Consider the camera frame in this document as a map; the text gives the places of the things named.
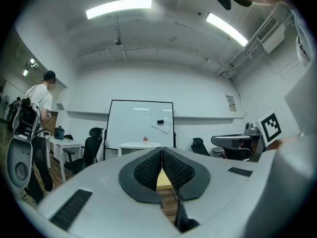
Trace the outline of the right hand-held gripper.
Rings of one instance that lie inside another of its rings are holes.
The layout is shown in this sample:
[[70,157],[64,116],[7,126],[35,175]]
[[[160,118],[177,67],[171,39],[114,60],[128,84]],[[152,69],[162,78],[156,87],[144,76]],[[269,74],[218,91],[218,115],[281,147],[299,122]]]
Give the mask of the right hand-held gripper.
[[227,159],[257,162],[263,152],[276,141],[281,128],[274,111],[254,122],[248,122],[241,134],[213,136],[213,145],[223,148]]

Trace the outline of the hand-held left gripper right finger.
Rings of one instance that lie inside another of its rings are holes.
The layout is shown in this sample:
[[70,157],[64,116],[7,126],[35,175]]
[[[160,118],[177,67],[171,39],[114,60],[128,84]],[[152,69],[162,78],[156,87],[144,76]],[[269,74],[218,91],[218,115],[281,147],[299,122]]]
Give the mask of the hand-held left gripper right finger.
[[161,149],[162,168],[181,201],[198,199],[211,180],[209,170],[167,147]]

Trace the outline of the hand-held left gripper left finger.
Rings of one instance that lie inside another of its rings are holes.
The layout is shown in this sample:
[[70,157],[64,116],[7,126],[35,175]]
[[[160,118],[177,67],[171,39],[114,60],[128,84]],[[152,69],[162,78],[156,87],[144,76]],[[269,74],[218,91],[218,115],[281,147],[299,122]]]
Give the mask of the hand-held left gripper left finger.
[[162,198],[156,192],[161,169],[161,148],[157,147],[123,166],[118,181],[121,188],[135,201],[162,204]]

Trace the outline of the person's right forearm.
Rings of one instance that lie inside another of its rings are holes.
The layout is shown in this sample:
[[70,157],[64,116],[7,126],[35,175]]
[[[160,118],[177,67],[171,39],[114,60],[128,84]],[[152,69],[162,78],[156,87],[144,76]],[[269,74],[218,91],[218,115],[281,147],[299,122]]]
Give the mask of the person's right forearm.
[[267,151],[269,151],[269,150],[276,150],[276,149],[278,149],[279,147],[281,147],[283,144],[285,144],[285,143],[287,143],[287,142],[289,142],[289,141],[295,140],[295,139],[297,139],[297,138],[299,138],[299,137],[300,137],[300,135],[295,135],[295,136],[292,136],[292,137],[275,140],[274,142],[272,142],[272,143],[267,147]]

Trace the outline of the black office chair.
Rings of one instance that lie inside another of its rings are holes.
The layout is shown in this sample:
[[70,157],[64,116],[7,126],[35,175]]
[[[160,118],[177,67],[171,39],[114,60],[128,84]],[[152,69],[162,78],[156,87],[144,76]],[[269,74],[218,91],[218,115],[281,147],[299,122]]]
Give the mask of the black office chair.
[[85,141],[83,156],[77,160],[72,160],[72,155],[75,154],[72,148],[63,148],[63,152],[68,155],[68,162],[65,162],[64,167],[70,170],[74,175],[81,172],[90,165],[97,162],[97,153],[103,139],[103,128],[94,127],[89,131],[89,137]]
[[191,149],[196,154],[210,156],[209,152],[207,151],[204,145],[204,141],[201,138],[193,138]]

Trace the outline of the wooden desk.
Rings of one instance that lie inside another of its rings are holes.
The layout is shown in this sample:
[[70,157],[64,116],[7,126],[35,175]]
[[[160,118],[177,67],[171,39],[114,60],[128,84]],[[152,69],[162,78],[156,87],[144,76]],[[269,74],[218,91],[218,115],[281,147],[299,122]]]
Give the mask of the wooden desk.
[[171,188],[173,188],[173,186],[170,180],[168,179],[165,172],[161,170],[157,179],[157,190],[171,189]]

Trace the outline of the whiteboard on black stand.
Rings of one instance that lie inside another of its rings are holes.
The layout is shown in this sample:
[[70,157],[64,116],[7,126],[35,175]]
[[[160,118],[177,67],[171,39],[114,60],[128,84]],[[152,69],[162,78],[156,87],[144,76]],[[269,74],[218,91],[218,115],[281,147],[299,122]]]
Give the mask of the whiteboard on black stand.
[[[157,120],[170,123],[168,134],[151,127]],[[117,150],[126,142],[143,142],[147,137],[151,143],[162,147],[176,147],[174,106],[172,102],[112,100],[108,113],[104,137],[104,151]]]

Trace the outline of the white paper sheet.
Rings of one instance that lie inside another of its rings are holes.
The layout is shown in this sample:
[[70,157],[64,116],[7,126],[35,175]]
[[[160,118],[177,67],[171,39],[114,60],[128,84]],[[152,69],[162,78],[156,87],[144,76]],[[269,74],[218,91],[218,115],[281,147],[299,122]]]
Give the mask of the white paper sheet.
[[151,127],[156,128],[165,134],[168,134],[170,131],[171,124],[170,123],[160,123],[160,124],[152,123]]

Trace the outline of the white desk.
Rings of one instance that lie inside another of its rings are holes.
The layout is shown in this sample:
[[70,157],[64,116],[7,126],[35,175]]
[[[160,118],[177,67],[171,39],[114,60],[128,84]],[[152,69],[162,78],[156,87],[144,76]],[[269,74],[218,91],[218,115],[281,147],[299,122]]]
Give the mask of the white desk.
[[66,177],[65,177],[65,168],[64,168],[64,163],[65,163],[65,153],[64,149],[68,148],[80,148],[81,143],[75,142],[75,141],[68,141],[66,139],[56,139],[54,136],[48,136],[46,138],[46,156],[47,156],[47,166],[50,169],[51,168],[51,162],[50,162],[50,145],[51,143],[54,146],[57,146],[57,153],[58,153],[58,160],[59,160],[59,165],[60,165],[60,172],[61,172],[61,178],[62,182],[66,182]]

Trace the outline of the white ceiling pipes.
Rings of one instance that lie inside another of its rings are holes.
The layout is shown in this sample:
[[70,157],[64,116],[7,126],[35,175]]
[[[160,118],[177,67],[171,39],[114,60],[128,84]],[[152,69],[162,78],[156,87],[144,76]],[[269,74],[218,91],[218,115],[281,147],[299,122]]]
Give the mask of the white ceiling pipes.
[[253,60],[253,52],[258,46],[262,45],[262,41],[266,39],[266,35],[271,34],[279,24],[278,19],[274,16],[277,7],[277,5],[273,7],[268,17],[260,25],[246,46],[226,64],[218,74],[218,77],[232,80],[246,60]]

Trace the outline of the dark rice cooker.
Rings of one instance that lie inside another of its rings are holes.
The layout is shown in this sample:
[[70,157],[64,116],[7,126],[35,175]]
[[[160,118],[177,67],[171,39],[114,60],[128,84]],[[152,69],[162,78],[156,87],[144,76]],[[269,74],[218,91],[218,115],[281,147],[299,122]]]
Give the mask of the dark rice cooker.
[[63,140],[64,133],[65,133],[65,130],[63,129],[61,125],[59,125],[58,127],[54,129],[54,138],[58,140]]

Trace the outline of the white air conditioner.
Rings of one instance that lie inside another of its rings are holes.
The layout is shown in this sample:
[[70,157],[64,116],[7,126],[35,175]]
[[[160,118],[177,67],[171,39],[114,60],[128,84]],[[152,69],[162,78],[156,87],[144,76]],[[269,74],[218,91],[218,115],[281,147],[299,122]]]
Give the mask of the white air conditioner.
[[271,16],[256,34],[256,40],[267,54],[270,54],[284,39],[285,25],[274,16]]

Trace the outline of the person's white shirt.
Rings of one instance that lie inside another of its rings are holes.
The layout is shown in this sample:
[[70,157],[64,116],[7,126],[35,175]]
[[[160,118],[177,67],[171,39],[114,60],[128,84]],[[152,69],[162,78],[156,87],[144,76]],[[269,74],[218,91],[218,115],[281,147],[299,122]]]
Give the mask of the person's white shirt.
[[306,20],[303,18],[299,10],[296,8],[291,8],[290,10],[294,16],[294,22],[298,33],[295,41],[297,56],[303,66],[309,67],[315,57],[315,39]]

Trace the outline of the wall poster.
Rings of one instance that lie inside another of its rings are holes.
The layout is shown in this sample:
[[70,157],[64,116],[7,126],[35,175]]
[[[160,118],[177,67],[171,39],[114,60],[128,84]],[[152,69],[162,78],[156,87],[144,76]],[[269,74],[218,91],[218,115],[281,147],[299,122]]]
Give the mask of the wall poster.
[[227,102],[228,102],[229,110],[231,112],[237,112],[237,108],[236,108],[233,96],[226,95],[226,99],[227,99]]

